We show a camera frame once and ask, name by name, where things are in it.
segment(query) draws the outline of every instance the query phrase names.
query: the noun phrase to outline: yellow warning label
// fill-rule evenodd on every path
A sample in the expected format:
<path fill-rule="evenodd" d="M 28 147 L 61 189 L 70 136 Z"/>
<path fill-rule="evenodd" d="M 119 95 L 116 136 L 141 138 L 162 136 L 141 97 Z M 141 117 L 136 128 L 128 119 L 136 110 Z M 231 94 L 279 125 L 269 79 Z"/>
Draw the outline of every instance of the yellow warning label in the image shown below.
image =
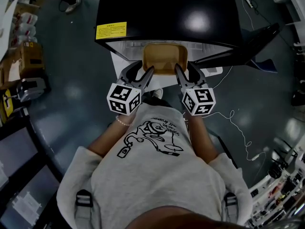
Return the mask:
<path fill-rule="evenodd" d="M 96 27 L 96 39 L 126 36 L 127 22 L 119 22 Z"/>

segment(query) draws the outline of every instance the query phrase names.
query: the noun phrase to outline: bracelet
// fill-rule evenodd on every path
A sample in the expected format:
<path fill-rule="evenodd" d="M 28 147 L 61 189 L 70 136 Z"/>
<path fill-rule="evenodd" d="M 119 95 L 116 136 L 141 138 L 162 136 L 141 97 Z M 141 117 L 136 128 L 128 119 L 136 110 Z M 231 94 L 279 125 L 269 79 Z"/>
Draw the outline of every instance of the bracelet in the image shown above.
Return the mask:
<path fill-rule="evenodd" d="M 133 125 L 133 123 L 131 123 L 131 124 L 124 123 L 123 121 L 121 121 L 121 120 L 119 119 L 119 116 L 118 116 L 118 115 L 115 117 L 115 119 L 116 119 L 118 122 L 120 122 L 122 125 L 124 125 L 124 126 L 131 126 L 131 125 Z"/>

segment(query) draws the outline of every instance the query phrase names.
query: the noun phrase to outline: white container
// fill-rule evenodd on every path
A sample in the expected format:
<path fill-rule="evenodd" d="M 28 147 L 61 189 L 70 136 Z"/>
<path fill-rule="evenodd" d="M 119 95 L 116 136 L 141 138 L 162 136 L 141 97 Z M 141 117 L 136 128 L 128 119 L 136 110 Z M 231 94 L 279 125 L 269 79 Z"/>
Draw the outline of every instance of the white container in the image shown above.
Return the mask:
<path fill-rule="evenodd" d="M 10 46 L 17 47 L 22 42 L 37 42 L 37 38 L 31 36 L 15 36 L 14 39 L 11 41 Z"/>
<path fill-rule="evenodd" d="M 23 13 L 21 16 L 20 16 L 20 21 L 21 23 L 27 23 L 29 25 L 35 25 L 36 24 L 36 21 L 38 19 L 38 16 L 35 15 L 35 14 L 31 14 L 31 13 Z"/>
<path fill-rule="evenodd" d="M 17 36 L 35 36 L 35 34 L 36 34 L 35 26 L 27 23 L 21 23 L 16 30 Z"/>

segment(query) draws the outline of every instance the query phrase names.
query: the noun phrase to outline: sneaker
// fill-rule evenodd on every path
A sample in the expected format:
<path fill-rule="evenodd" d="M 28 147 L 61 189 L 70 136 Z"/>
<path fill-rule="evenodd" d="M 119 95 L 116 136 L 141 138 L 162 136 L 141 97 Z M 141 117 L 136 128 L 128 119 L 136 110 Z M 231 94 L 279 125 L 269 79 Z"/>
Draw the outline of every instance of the sneaker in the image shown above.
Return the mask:
<path fill-rule="evenodd" d="M 163 96 L 163 89 L 162 88 L 157 89 L 153 92 L 153 97 L 157 97 L 159 99 L 162 99 L 162 96 Z"/>
<path fill-rule="evenodd" d="M 75 10 L 75 8 L 76 8 L 78 5 L 80 5 L 80 3 L 81 3 L 81 0 L 76 0 L 76 3 L 73 4 L 73 5 L 69 5 L 65 12 L 66 12 L 66 13 L 72 13 L 72 12 Z"/>

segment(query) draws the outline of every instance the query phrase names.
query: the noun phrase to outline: black cable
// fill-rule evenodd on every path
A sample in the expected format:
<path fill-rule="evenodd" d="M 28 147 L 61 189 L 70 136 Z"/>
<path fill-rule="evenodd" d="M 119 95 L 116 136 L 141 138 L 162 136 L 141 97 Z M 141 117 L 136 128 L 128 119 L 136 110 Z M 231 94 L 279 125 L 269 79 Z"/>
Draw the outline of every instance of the black cable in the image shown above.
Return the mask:
<path fill-rule="evenodd" d="M 254 12 L 256 15 L 261 16 L 269 25 L 271 25 L 272 23 L 264 16 L 261 14 L 261 12 L 258 10 L 258 4 L 255 0 L 250 0 L 251 5 L 253 6 Z M 289 45 L 289 43 L 284 39 L 284 37 L 282 37 L 281 33 L 278 34 L 280 36 L 280 38 L 282 38 L 282 40 L 285 42 L 285 44 L 292 50 L 292 46 Z"/>

